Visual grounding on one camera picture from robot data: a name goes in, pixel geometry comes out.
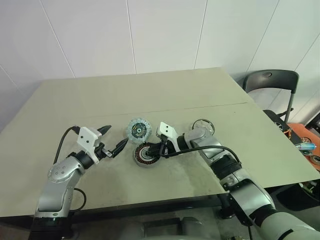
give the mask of robotic arm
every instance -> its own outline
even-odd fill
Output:
[[[78,153],[72,152],[61,162],[56,162],[62,141],[60,142],[55,163],[48,172],[48,181],[41,193],[34,213],[29,240],[60,240],[70,234],[71,216],[75,211],[80,210],[86,203],[86,195],[80,189],[75,188],[80,177],[93,164],[98,164],[101,159],[114,158],[126,146],[128,139],[120,141],[114,150],[106,150],[101,142],[101,137],[111,125],[101,128],[87,128],[74,126],[73,131],[78,134],[77,143],[82,150]],[[74,190],[82,192],[84,197],[83,205],[70,210]]]
[[[239,221],[254,226],[266,240],[318,240],[320,232],[295,216],[278,212],[270,195],[250,177],[237,155],[204,127],[178,135],[175,129],[161,122],[157,129],[160,143],[149,143],[149,157],[173,157],[199,151],[224,190]]]

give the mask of black chair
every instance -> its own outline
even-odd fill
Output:
[[[250,73],[244,78],[242,88],[246,93],[256,89],[275,88],[291,90],[291,96],[287,110],[278,114],[279,118],[285,115],[284,122],[287,124],[290,112],[293,110],[292,103],[297,90],[299,75],[289,70],[261,70]]]
[[[264,110],[264,113],[278,125],[284,132],[289,129],[287,125],[290,112],[293,110],[292,103],[297,90],[299,75],[295,71],[289,70],[260,70],[250,73],[244,78],[242,88],[246,93],[256,89],[275,88],[291,90],[291,95],[286,111],[275,114],[271,110]],[[298,135],[293,133],[291,139],[294,144],[301,143]]]

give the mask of chair backrest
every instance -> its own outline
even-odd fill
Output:
[[[261,70],[250,73],[244,78],[242,88],[247,93],[256,89],[276,88],[296,93],[299,75],[289,70]]]

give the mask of floor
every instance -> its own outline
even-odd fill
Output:
[[[316,230],[320,231],[320,206],[293,212],[282,206],[275,197],[274,202],[279,211],[289,212]],[[78,224],[74,226],[74,228],[79,232],[79,236],[75,239],[119,240],[123,229],[126,226],[132,225],[133,223],[172,218],[182,219],[183,217],[194,217],[202,222],[204,228],[204,237],[206,238],[213,240],[227,240],[233,236],[241,236],[243,239],[249,239],[248,228],[241,225],[236,217],[226,220],[220,219],[217,214],[219,209],[219,207],[195,208],[176,212],[107,219],[86,224]],[[174,233],[174,230],[175,229],[170,228],[170,226],[158,227],[157,229],[153,229],[153,233],[151,231],[151,234],[157,233],[161,235],[168,235]],[[252,228],[252,236],[254,240],[262,240],[254,228]],[[12,239],[26,240],[28,239],[28,232],[20,229],[0,226],[0,240]]]

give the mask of white tiled wall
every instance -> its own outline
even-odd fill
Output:
[[[296,70],[292,122],[320,109],[319,0],[1,0],[0,131],[46,79]],[[282,112],[286,91],[258,90]]]

